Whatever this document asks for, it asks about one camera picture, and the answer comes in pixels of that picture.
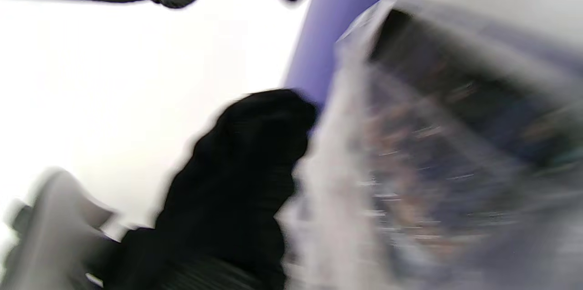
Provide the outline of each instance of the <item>purple panel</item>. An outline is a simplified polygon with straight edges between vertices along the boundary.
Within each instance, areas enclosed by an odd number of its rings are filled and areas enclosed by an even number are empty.
[[[286,87],[323,106],[335,66],[334,45],[350,23],[378,0],[312,0]]]

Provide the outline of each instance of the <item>plastic wrap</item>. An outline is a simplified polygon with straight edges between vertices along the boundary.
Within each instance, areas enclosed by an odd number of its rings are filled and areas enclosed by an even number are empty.
[[[373,6],[337,52],[298,171],[303,289],[580,288],[577,55],[419,0]]]

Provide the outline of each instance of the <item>white wall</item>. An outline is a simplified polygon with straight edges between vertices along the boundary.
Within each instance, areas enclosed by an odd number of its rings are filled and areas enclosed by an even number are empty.
[[[306,7],[0,0],[0,212],[61,166],[121,222],[150,223],[219,110],[280,85]]]

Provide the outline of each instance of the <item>clear plastic bag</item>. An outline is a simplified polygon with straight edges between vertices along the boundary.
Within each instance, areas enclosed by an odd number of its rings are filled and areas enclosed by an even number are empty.
[[[583,248],[577,55],[445,6],[383,0],[338,61],[300,172],[318,239],[304,259],[327,267],[331,288],[583,282],[583,258],[567,253]]]

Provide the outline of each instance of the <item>gray plastic object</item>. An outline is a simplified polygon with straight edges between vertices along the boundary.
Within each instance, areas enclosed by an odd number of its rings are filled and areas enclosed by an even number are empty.
[[[4,258],[0,290],[96,288],[83,267],[108,244],[100,228],[114,213],[90,199],[69,172],[47,175],[34,205],[23,205],[11,219],[19,243]]]

